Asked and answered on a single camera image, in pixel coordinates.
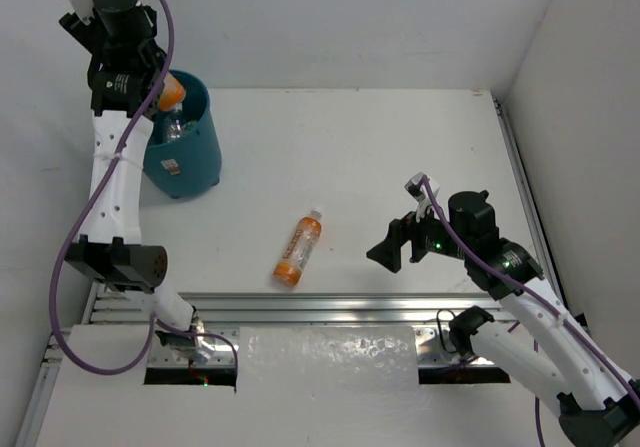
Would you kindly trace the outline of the clear crushed bottle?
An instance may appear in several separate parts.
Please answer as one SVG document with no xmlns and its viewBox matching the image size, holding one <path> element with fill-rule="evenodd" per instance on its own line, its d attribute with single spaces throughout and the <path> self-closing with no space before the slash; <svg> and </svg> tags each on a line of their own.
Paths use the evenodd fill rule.
<svg viewBox="0 0 640 447">
<path fill-rule="evenodd" d="M 183 105 L 176 104 L 164 117 L 162 127 L 162 139 L 164 143 L 170 143 L 182 137 L 188 127 L 189 121 L 184 116 Z"/>
</svg>

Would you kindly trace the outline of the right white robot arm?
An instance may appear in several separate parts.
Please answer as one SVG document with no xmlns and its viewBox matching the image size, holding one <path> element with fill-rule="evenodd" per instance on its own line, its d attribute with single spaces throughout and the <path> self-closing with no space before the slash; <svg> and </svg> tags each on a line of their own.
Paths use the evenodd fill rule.
<svg viewBox="0 0 640 447">
<path fill-rule="evenodd" d="M 423 183 L 406 189 L 417 208 L 390 222 L 368 259 L 396 273 L 405 244 L 413 263 L 429 253 L 460 259 L 472 282 L 534 340 L 520 344 L 488 310 L 472 306 L 449 320 L 439 336 L 442 351 L 496 364 L 549 409 L 575 446 L 615 446 L 637 429 L 638 380 L 588 337 L 534 257 L 500 234 L 487 192 L 454 194 L 444 215 L 436 191 Z"/>
</svg>

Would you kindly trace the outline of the orange juice bottle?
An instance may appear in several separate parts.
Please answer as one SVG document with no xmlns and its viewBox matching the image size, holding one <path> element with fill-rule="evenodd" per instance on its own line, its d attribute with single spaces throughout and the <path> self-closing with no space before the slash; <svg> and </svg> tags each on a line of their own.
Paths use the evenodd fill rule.
<svg viewBox="0 0 640 447">
<path fill-rule="evenodd" d="M 168 112 L 176 105 L 181 104 L 185 98 L 186 89 L 173 74 L 167 73 L 163 81 L 163 88 L 157 99 L 158 110 Z"/>
<path fill-rule="evenodd" d="M 321 220 L 321 209 L 314 208 L 297 222 L 291 239 L 271 274 L 271 280 L 277 285 L 286 288 L 297 286 L 321 236 Z"/>
</svg>

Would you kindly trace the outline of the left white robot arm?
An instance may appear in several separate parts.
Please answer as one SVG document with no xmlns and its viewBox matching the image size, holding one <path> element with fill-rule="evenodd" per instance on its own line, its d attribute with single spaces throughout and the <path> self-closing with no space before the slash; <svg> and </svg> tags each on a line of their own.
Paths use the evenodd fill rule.
<svg viewBox="0 0 640 447">
<path fill-rule="evenodd" d="M 88 210 L 64 249 L 65 262 L 123 294 L 171 330 L 189 332 L 195 308 L 168 283 L 164 247 L 142 241 L 144 157 L 156 117 L 186 98 L 158 46 L 157 15 L 140 0 L 89 0 L 92 19 L 61 24 L 91 54 L 88 83 L 94 158 Z"/>
</svg>

